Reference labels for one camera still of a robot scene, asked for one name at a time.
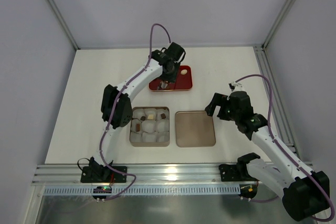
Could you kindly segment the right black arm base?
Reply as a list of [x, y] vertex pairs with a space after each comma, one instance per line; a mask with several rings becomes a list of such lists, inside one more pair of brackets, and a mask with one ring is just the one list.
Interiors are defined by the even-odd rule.
[[221, 164], [220, 171], [222, 182], [251, 182], [257, 179], [251, 177], [247, 171], [247, 164], [255, 159], [260, 159], [256, 153], [249, 153], [237, 159], [236, 164]]

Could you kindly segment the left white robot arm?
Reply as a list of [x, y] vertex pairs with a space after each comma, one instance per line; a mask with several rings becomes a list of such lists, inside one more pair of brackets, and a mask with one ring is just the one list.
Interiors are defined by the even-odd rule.
[[110, 143], [106, 140], [110, 133], [118, 137], [121, 129], [132, 118], [132, 101], [151, 81], [156, 78], [166, 82], [175, 82], [181, 62], [186, 55], [185, 49], [175, 42], [167, 48], [150, 53], [147, 62], [131, 77], [117, 86], [107, 85], [103, 92], [101, 113], [107, 126], [98, 145], [98, 156], [89, 159], [87, 171], [82, 172], [82, 179], [90, 182], [107, 182], [111, 173], [118, 172], [110, 166]]

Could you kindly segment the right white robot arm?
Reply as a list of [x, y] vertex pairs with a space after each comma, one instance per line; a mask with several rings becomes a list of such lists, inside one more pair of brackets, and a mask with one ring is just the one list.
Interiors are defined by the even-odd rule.
[[238, 130], [273, 163], [269, 166], [257, 154], [246, 154], [237, 160], [241, 176], [265, 184], [281, 199], [286, 212], [295, 221], [302, 221], [327, 209], [334, 211], [328, 176], [322, 171], [315, 172], [279, 137], [271, 134], [268, 120], [254, 112], [250, 97], [240, 84], [231, 84], [230, 87], [230, 95], [215, 93], [205, 112], [213, 116], [216, 107], [219, 107], [217, 117], [233, 121]]

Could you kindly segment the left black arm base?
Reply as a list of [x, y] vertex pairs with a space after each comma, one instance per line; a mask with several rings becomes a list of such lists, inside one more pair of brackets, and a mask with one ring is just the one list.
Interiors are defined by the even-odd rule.
[[81, 183], [125, 183], [127, 181], [126, 175], [128, 168], [126, 166], [110, 166], [117, 170], [114, 172], [108, 167], [98, 164], [93, 157], [90, 159], [83, 158], [89, 163], [87, 166], [81, 167], [79, 161], [77, 166], [81, 170]]

